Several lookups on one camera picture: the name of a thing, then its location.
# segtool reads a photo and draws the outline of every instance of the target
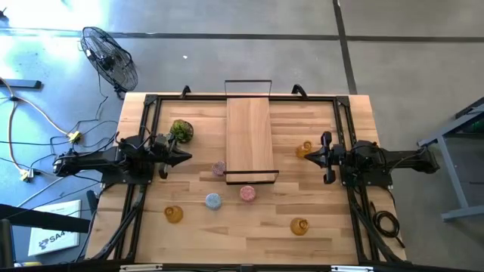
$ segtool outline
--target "pink lid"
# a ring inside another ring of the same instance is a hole
[[[251,202],[256,198],[256,190],[252,186],[244,186],[240,189],[240,197],[246,202]]]

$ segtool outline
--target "electric fan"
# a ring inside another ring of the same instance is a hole
[[[121,93],[132,91],[138,84],[138,74],[131,54],[100,28],[82,29],[82,49],[98,73],[113,87],[119,99]]]

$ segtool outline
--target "small potted plant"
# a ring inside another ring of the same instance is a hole
[[[181,119],[175,120],[169,131],[175,135],[176,140],[181,144],[189,142],[194,136],[194,127]]]

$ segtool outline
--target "wooden table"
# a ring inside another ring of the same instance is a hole
[[[119,118],[120,138],[138,133],[145,95],[126,95]],[[357,138],[378,142],[369,97],[351,95],[349,99]],[[305,140],[316,144],[314,150],[320,148],[323,131],[332,131],[337,142],[331,103],[271,101],[269,110],[274,164],[281,173],[275,184],[256,185],[256,200],[247,204],[238,196],[240,186],[228,186],[224,178],[211,172],[212,164],[225,158],[226,102],[163,102],[158,132],[167,133],[175,119],[190,122],[194,138],[179,147],[193,158],[172,168],[166,180],[154,173],[144,205],[136,262],[357,264],[346,190],[339,180],[323,184],[324,169],[295,156],[296,147]],[[221,195],[220,210],[205,207],[208,193]],[[119,184],[102,195],[86,256],[97,253],[118,227],[125,194],[126,185]],[[369,187],[368,196],[378,210],[395,214],[388,192]],[[163,214],[171,205],[184,210],[178,224],[168,223]],[[289,224],[295,217],[308,219],[310,229],[305,236],[291,233]],[[364,231],[362,237],[369,252]],[[384,239],[405,259],[396,240]]]

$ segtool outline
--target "concrete floor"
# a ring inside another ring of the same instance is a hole
[[[26,3],[7,1],[5,13],[11,18],[12,27],[81,29],[95,25],[116,32],[337,34],[331,0]],[[348,35],[484,35],[480,27],[484,20],[480,16],[484,9],[481,1],[340,0],[340,3]],[[101,101],[98,75],[78,51],[77,41],[47,35],[0,36],[0,75],[41,80],[44,83],[41,91],[19,90],[18,95],[31,98],[64,129],[70,129],[79,119],[93,117]],[[274,92],[288,92],[293,84],[299,83],[308,93],[348,93],[339,42],[169,39],[118,39],[118,42],[131,52],[136,63],[139,75],[136,91],[180,91],[184,85],[190,85],[193,91],[223,91],[225,79],[272,79]],[[483,94],[480,79],[484,57],[480,43],[350,42],[349,52],[358,93],[370,95],[381,145],[389,150],[416,148],[418,140]],[[122,102],[104,80],[101,87],[110,96],[103,106],[101,120],[117,120]],[[230,88],[234,89],[229,91],[241,90],[240,86]],[[251,91],[266,88],[257,86]],[[10,102],[0,104],[0,114],[7,116],[10,108]],[[22,121],[28,122],[28,129]],[[6,118],[0,119],[0,127],[6,127],[6,122]],[[81,131],[93,125],[84,124]],[[105,124],[85,140],[87,144],[95,143],[114,131],[114,124]],[[22,105],[17,109],[15,141],[45,143],[53,135],[59,134],[32,108]],[[67,148],[57,146],[56,151]],[[17,160],[25,164],[50,152],[50,147],[14,149]],[[438,150],[436,155],[444,167]],[[0,157],[8,158],[6,146],[0,149]],[[37,168],[51,171],[51,159],[45,159]],[[17,205],[55,179],[39,177],[26,184],[18,181],[12,164],[0,162],[0,169],[3,174],[0,202],[10,205]],[[96,173],[85,175],[99,178]],[[458,207],[445,169],[434,175],[398,170],[392,176],[408,259],[417,264],[484,270],[484,217],[447,224],[440,220],[442,212]],[[89,183],[68,178],[25,207],[39,205],[86,184]],[[70,199],[82,199],[83,207],[87,205],[84,193],[65,200]],[[83,212],[82,216],[90,217],[89,212]],[[19,261],[31,259],[26,257],[29,229],[15,227],[14,235]],[[39,260],[69,261],[78,252],[78,248],[73,248],[47,254]]]

